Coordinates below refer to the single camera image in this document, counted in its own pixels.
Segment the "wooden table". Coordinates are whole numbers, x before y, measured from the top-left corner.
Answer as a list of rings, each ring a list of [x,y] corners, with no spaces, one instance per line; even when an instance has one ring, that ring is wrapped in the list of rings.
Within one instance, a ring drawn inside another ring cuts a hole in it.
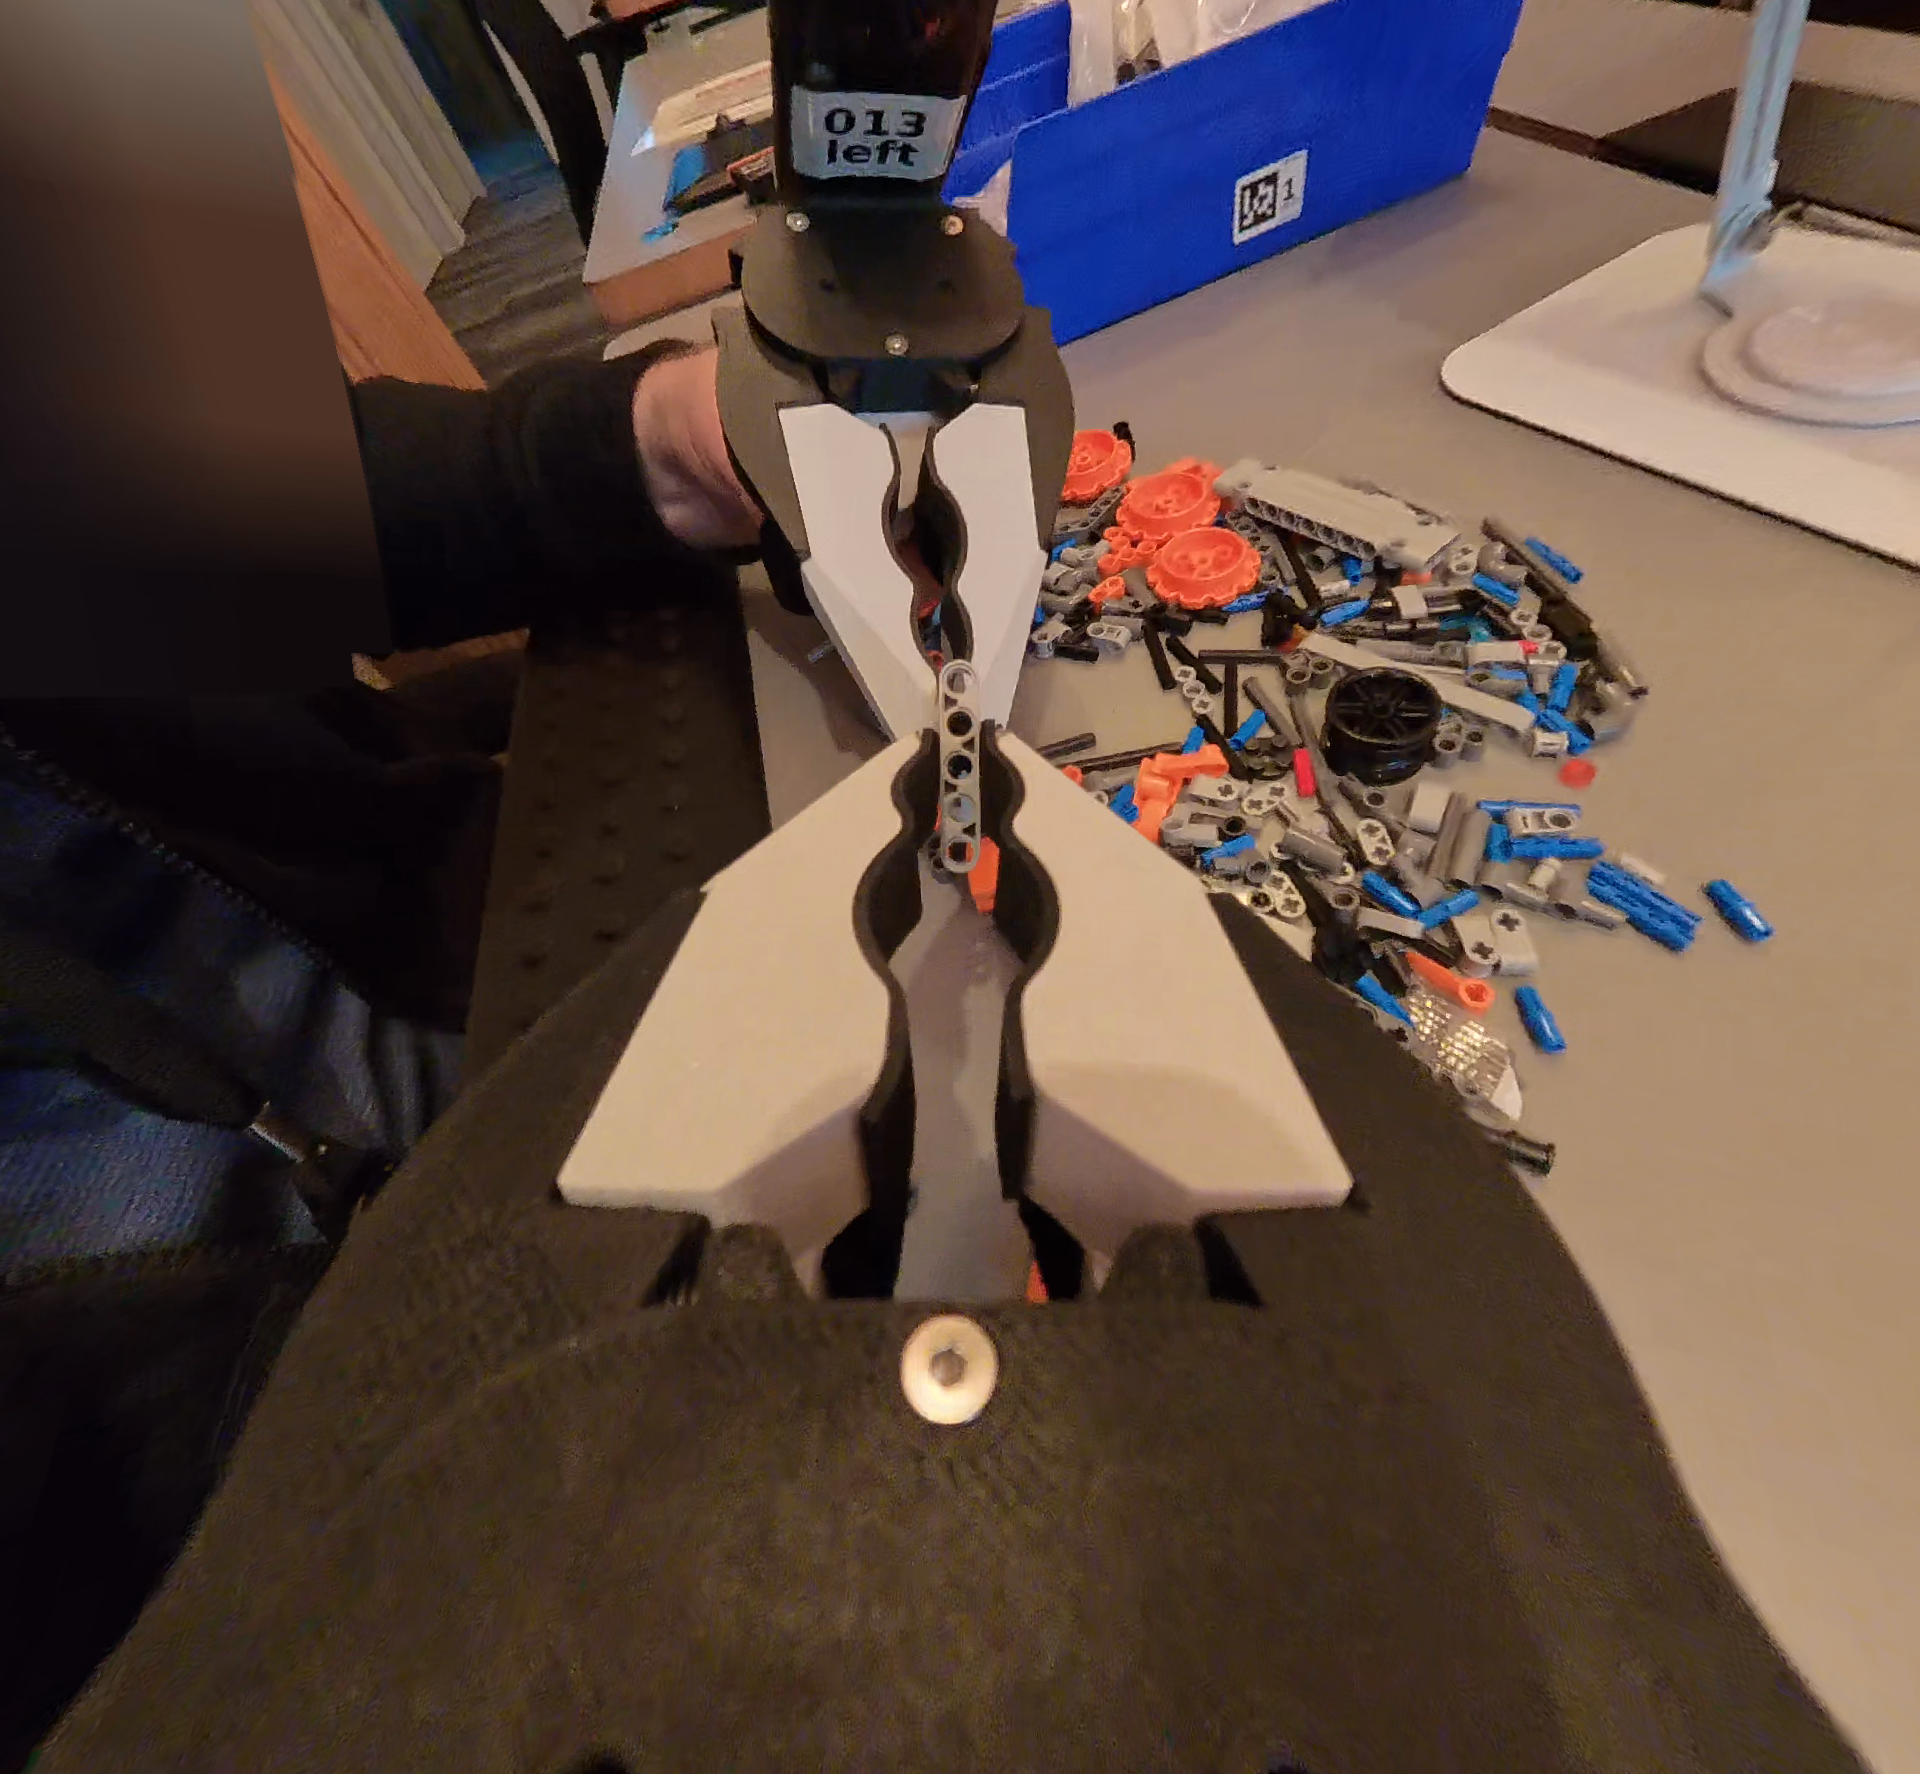
[[[690,212],[668,208],[676,156],[726,95],[767,91],[771,43],[761,9],[695,30],[676,16],[620,73],[609,158],[593,214],[584,282],[611,327],[724,292],[729,250],[752,222],[729,192]]]

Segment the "pile of plastic building pieces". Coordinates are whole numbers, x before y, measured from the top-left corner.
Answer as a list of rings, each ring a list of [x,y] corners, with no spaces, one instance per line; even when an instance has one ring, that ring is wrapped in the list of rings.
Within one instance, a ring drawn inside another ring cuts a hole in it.
[[[1034,606],[1031,666],[1133,662],[1181,712],[1142,745],[1076,732],[1041,754],[1347,992],[1506,1163],[1545,1176],[1554,1147],[1524,1132],[1520,1063],[1501,1036],[1508,1015],[1534,1053],[1566,1051],[1540,989],[1536,919],[1628,929],[1666,952],[1693,945],[1707,915],[1751,944],[1772,928],[1727,879],[1673,893],[1589,824],[1598,748],[1630,730],[1645,683],[1583,604],[1578,563],[1493,517],[1465,522],[1387,493],[1449,517],[1449,551],[1399,567],[1231,509],[1279,570],[1254,604]],[[1432,761],[1395,787],[1336,777],[1320,751],[1331,683],[1379,666],[1418,673],[1448,705]]]

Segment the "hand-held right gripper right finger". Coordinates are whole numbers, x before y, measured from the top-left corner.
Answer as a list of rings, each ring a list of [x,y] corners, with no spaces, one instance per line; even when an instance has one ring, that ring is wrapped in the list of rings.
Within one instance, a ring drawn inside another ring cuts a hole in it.
[[[1031,1295],[1077,1295],[1149,1226],[1336,1210],[1351,1170],[1258,973],[1292,957],[1022,739],[979,749],[1013,961],[995,1164]]]

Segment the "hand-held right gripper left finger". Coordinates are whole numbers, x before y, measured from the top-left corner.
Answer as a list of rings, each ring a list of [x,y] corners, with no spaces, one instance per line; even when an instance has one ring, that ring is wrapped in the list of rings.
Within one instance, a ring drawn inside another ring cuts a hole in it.
[[[711,874],[562,1163],[578,1208],[772,1229],[891,1295],[914,1164],[906,996],[938,743],[900,739]]]

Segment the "grey beam piece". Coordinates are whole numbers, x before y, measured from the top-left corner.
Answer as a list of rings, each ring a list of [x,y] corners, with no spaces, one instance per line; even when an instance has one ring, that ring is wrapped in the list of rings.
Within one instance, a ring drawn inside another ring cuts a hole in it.
[[[973,663],[926,650],[930,696],[925,751],[910,782],[914,846],[930,885],[959,887],[987,841],[981,766],[983,693]]]

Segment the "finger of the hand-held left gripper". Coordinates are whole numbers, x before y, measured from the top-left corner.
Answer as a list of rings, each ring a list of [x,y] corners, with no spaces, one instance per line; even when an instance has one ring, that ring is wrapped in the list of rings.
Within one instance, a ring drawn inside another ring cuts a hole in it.
[[[933,714],[929,626],[943,601],[941,547],[902,491],[923,462],[925,417],[907,447],[882,420],[828,401],[777,415],[800,503],[804,595],[887,738],[915,738]]]
[[[979,683],[1019,683],[1046,563],[1024,408],[978,401],[933,427],[915,507],[936,543],[950,653]]]

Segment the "long grey frame piece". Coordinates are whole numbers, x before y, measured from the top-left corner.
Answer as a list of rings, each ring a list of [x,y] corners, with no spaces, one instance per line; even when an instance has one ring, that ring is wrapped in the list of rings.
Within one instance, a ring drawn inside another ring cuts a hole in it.
[[[1347,555],[1427,567],[1449,551],[1460,528],[1371,486],[1336,482],[1291,466],[1242,460],[1212,480],[1215,494],[1262,525],[1292,531]]]

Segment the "blue storage bin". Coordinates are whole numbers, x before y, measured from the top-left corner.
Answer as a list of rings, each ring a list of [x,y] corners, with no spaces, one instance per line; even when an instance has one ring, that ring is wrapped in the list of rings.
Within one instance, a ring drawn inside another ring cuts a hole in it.
[[[1460,178],[1524,0],[1331,0],[1068,103],[1069,7],[995,24],[946,199],[1003,232],[1059,344]]]

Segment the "black spoked wheel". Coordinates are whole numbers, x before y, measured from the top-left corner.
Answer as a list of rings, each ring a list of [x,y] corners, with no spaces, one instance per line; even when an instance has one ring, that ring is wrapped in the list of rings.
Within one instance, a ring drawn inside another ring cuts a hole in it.
[[[1379,666],[1347,669],[1322,705],[1320,751],[1331,773],[1364,787],[1416,777],[1435,751],[1448,705],[1413,672]]]

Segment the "person's left hand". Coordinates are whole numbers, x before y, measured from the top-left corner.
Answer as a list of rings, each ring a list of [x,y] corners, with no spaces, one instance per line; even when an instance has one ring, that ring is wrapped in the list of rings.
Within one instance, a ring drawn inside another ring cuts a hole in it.
[[[741,482],[724,434],[717,350],[668,338],[627,359],[638,370],[629,401],[635,547],[653,560],[759,562],[767,514]]]

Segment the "white book stand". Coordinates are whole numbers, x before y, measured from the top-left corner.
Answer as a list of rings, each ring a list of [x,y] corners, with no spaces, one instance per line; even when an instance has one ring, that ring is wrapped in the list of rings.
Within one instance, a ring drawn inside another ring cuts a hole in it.
[[[1782,224],[1811,0],[1757,0],[1709,224],[1656,235],[1455,347],[1474,406],[1917,565],[1917,252]]]

